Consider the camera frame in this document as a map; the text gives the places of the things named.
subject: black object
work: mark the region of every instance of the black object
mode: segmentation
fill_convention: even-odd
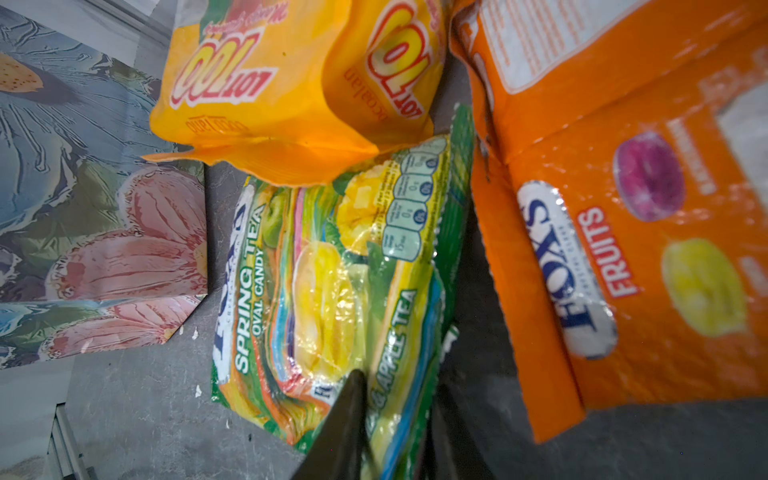
[[[366,375],[353,370],[292,480],[359,480],[366,439]]]
[[[449,389],[440,385],[432,406],[425,466],[435,480],[494,480]]]

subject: fruit illustration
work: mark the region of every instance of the fruit illustration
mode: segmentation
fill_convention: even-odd
[[[346,186],[344,198],[339,205],[336,224],[341,242],[359,255],[368,255],[369,241],[376,242],[380,232],[373,231],[376,215],[386,210],[387,205],[376,205],[376,198],[382,188],[387,170],[394,162],[386,161],[370,170],[357,174]]]
[[[677,155],[654,132],[621,144],[614,156],[614,179],[627,209],[643,222],[667,218],[685,201],[685,179]]]
[[[264,213],[261,217],[264,245],[271,248],[277,247],[277,243],[280,241],[280,230],[283,227],[283,215],[285,214],[286,205],[289,203],[289,200],[290,190],[287,188],[279,188],[272,196],[272,200],[270,200],[266,209],[264,209]]]
[[[675,309],[701,335],[746,329],[746,295],[739,274],[709,240],[694,238],[668,246],[661,273]]]
[[[357,330],[355,290],[332,244],[316,241],[302,250],[293,274],[293,338],[304,376],[336,383],[348,373]]]

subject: yellow candy image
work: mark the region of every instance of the yellow candy image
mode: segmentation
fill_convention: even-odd
[[[703,336],[746,330],[746,295],[728,257],[709,240],[694,238],[664,250],[661,273],[672,304]]]
[[[392,161],[386,161],[376,165],[357,174],[347,184],[336,216],[341,243],[347,250],[367,256],[367,243],[378,240],[381,232],[374,231],[373,224],[376,215],[380,210],[386,211],[387,206],[377,206],[376,198],[392,164]]]
[[[356,298],[339,251],[326,242],[304,248],[293,275],[296,362],[305,376],[327,383],[350,370]]]

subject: fox's fruits candy bag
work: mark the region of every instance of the fox's fruits candy bag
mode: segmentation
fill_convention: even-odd
[[[455,13],[488,149],[475,206],[535,438],[585,409],[768,395],[768,2]]]
[[[411,478],[453,311],[475,132],[441,135],[332,184],[250,178],[237,204],[214,401],[301,451],[353,369],[368,373],[363,478]]]
[[[278,185],[432,135],[447,0],[181,0],[152,131]],[[178,154],[158,154],[153,161]]]

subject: lot 100 candy bag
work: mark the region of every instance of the lot 100 candy bag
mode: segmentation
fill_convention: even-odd
[[[184,158],[299,186],[432,136],[446,0],[181,0],[177,11],[151,127],[194,146]]]

